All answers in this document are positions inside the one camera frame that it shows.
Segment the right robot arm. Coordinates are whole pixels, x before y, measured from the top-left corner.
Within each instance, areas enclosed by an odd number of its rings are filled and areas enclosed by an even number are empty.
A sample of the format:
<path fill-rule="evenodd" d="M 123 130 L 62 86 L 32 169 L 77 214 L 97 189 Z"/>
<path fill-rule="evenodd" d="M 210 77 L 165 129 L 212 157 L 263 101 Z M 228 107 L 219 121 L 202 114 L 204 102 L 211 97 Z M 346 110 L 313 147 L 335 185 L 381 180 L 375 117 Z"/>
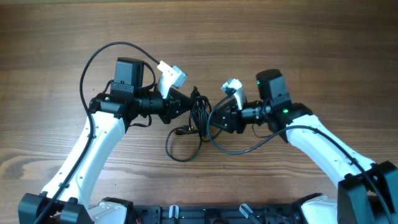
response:
<path fill-rule="evenodd" d="M 336 137 L 312 110 L 293 103 L 280 70 L 256 75 L 260 100 L 248 102 L 238 79 L 230 78 L 221 89 L 226 93 L 209 115 L 207 126 L 241 134 L 249 124 L 267 124 L 271 135 L 249 149 L 249 153 L 280 136 L 300 149 L 328 176 L 338 197 L 312 194 L 292 204 L 289 223 L 397 223 L 397 167 L 376 163 Z"/>

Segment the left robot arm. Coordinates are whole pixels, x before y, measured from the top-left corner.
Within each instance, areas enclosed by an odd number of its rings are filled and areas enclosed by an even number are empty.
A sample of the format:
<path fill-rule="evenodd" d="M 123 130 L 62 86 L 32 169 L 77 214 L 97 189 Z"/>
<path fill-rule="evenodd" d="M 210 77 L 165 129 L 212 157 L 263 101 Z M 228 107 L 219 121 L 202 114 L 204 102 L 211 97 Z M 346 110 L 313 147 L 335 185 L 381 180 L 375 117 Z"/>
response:
<path fill-rule="evenodd" d="M 159 61 L 160 78 L 143 86 L 148 63 L 119 58 L 109 92 L 90 101 L 85 128 L 58 173 L 38 195 L 25 194 L 18 206 L 20 223 L 140 223 L 128 200 L 105 198 L 95 207 L 90 200 L 111 151 L 138 116 L 159 116 L 163 123 L 188 111 L 192 98 L 178 91 L 187 75 L 176 65 Z"/>

